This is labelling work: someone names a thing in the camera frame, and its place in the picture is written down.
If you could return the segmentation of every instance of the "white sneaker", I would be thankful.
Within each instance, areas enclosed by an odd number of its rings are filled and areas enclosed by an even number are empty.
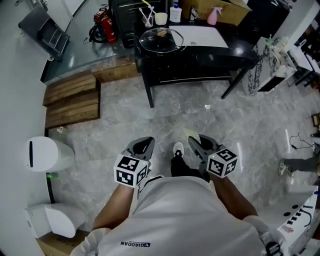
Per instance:
[[[284,175],[285,172],[287,172],[290,177],[294,175],[294,173],[291,171],[291,168],[285,163],[284,159],[280,160],[278,172],[280,176]]]
[[[183,156],[185,154],[184,145],[181,142],[177,142],[173,146],[173,154],[174,156]]]

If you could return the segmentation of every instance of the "pink spray bottle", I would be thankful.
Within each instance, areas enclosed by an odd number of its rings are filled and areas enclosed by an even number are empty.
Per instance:
[[[221,15],[221,10],[222,10],[222,7],[212,7],[213,11],[210,13],[208,19],[207,19],[207,22],[210,24],[210,25],[216,25],[217,23],[217,19],[218,19],[218,14],[217,14],[217,11],[220,13]]]

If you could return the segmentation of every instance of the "person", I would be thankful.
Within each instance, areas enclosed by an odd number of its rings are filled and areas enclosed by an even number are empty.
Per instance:
[[[288,255],[282,234],[263,223],[229,178],[210,174],[215,194],[184,162],[181,142],[173,152],[172,177],[149,180],[131,216],[134,189],[119,184],[71,256],[260,256],[269,242],[282,251],[275,255]]]
[[[280,160],[279,175],[282,176],[287,173],[290,177],[294,175],[294,172],[310,172],[320,174],[320,155],[310,157],[308,159],[286,159]]]

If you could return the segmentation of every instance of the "person's leg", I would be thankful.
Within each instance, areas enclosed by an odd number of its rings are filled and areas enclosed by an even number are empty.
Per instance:
[[[184,146],[181,142],[177,142],[173,147],[174,157],[171,160],[172,177],[194,176],[204,180],[204,177],[197,169],[191,169],[183,159],[185,153]]]
[[[279,166],[279,174],[283,175],[287,172],[289,176],[297,170],[301,172],[317,172],[318,157],[304,159],[281,159]]]

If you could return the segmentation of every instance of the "white trash can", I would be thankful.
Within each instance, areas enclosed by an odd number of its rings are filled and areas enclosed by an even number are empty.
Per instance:
[[[69,168],[74,161],[74,151],[60,141],[39,136],[25,143],[24,162],[31,171],[57,172]]]

